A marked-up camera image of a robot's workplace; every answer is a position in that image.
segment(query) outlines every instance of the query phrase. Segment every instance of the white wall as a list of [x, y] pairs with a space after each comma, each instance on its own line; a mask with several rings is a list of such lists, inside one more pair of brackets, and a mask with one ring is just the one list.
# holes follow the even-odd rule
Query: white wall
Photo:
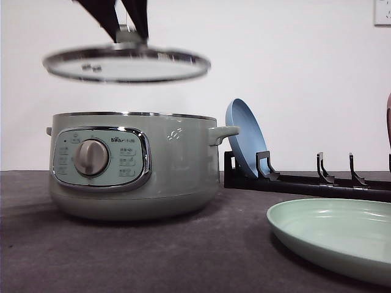
[[318, 151], [330, 170], [347, 170], [350, 151], [356, 169], [387, 170], [391, 28], [374, 27], [373, 0], [149, 0], [151, 45], [212, 61], [204, 78], [159, 85], [49, 75], [45, 54], [109, 37], [77, 2], [1, 5], [2, 170], [48, 168], [45, 128], [59, 112], [176, 112], [224, 125], [236, 97], [258, 117], [278, 170], [314, 170]]

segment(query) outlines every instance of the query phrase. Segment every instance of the plate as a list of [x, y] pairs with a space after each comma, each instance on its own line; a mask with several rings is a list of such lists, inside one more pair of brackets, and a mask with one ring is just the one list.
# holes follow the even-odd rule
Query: plate
[[391, 203], [313, 198], [268, 209], [275, 235], [319, 266], [391, 286]]
[[95, 82], [164, 82], [196, 78], [210, 62], [189, 52], [136, 43], [72, 49], [44, 58], [43, 66], [64, 78]]
[[[239, 126], [240, 133], [228, 138], [235, 159], [242, 171], [252, 179], [258, 178], [257, 160], [255, 154], [266, 151], [266, 143], [263, 134], [249, 106], [241, 100], [234, 99], [225, 113], [227, 126]], [[266, 159], [261, 160], [261, 170], [265, 174], [270, 173]]]

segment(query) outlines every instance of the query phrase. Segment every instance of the pot rim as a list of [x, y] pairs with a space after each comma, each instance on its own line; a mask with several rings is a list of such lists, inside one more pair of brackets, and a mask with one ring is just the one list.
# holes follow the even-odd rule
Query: pot rim
[[156, 117], [175, 117], [175, 118], [193, 118], [217, 121], [216, 118], [189, 115], [189, 114], [175, 114], [175, 113], [156, 113], [156, 112], [70, 112], [59, 113], [53, 115], [53, 117], [69, 117], [69, 116], [156, 116]]

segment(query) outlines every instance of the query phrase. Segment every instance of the electric hot pot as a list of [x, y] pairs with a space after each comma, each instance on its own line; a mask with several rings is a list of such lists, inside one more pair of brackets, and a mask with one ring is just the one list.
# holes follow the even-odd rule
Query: electric hot pot
[[219, 188], [217, 146], [239, 127], [216, 119], [142, 112], [53, 116], [50, 184], [66, 213], [141, 220], [200, 209]]

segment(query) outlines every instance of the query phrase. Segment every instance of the cooker handle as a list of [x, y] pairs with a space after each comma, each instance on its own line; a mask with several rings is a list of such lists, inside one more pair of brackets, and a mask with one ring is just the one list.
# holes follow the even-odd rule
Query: cooker handle
[[239, 126], [221, 126], [208, 128], [208, 143], [210, 146], [220, 145], [222, 140], [228, 136], [235, 136], [239, 134]]

